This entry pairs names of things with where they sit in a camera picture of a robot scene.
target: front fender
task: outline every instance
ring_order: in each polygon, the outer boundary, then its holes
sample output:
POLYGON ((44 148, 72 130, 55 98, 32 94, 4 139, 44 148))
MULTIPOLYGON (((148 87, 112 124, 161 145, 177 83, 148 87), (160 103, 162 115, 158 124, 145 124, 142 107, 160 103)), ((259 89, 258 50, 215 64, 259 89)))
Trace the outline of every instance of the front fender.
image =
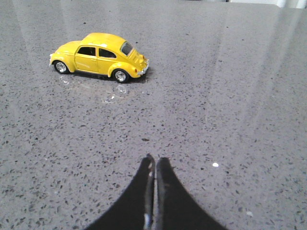
POLYGON ((74 64, 74 56, 72 55, 59 55, 57 53, 50 55, 50 64, 53 65, 55 61, 62 61, 67 66, 70 73, 73 73, 76 70, 74 64))

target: car door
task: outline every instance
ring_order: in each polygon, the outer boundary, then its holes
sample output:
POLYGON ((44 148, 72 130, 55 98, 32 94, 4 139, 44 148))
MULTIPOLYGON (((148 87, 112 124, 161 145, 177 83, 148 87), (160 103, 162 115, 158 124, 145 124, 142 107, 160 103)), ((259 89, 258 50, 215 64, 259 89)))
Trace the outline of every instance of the car door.
POLYGON ((82 46, 75 54, 77 70, 87 72, 98 72, 96 48, 92 46, 82 46))

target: bumper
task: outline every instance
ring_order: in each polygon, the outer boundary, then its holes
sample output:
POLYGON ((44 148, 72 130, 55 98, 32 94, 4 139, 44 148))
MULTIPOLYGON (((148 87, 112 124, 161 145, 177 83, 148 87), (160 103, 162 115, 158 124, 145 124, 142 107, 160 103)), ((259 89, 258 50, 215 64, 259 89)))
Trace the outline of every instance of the bumper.
POLYGON ((142 71, 137 72, 137 75, 142 76, 143 74, 145 74, 146 71, 148 70, 148 67, 149 67, 149 60, 147 60, 147 65, 146 65, 146 67, 145 67, 142 71))
POLYGON ((50 58, 49 58, 49 66, 51 66, 51 57, 52 57, 52 54, 49 55, 50 58))

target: hubcap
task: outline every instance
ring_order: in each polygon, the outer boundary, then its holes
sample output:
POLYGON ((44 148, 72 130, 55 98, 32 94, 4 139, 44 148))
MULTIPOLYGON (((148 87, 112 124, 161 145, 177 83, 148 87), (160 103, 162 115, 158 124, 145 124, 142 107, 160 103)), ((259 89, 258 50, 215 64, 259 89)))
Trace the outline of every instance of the hubcap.
POLYGON ((63 73, 63 72, 66 71, 66 66, 65 66, 65 64, 62 63, 62 62, 58 62, 58 63, 56 64, 56 67, 57 67, 57 70, 58 70, 60 73, 63 73))
POLYGON ((126 74, 123 72, 123 71, 117 71, 115 73, 115 78, 118 80, 118 81, 124 81, 126 79, 126 74))

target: countertop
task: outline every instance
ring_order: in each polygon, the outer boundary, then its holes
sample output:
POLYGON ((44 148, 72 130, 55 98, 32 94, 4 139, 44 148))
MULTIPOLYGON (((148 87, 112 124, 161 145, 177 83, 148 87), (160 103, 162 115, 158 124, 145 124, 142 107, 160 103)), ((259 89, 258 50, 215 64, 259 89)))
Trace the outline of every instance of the countertop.
POLYGON ((305 9, 3 0, 0 15, 0 229, 85 228, 147 153, 229 230, 307 228, 305 9), (48 66, 91 32, 127 39, 146 76, 48 66))

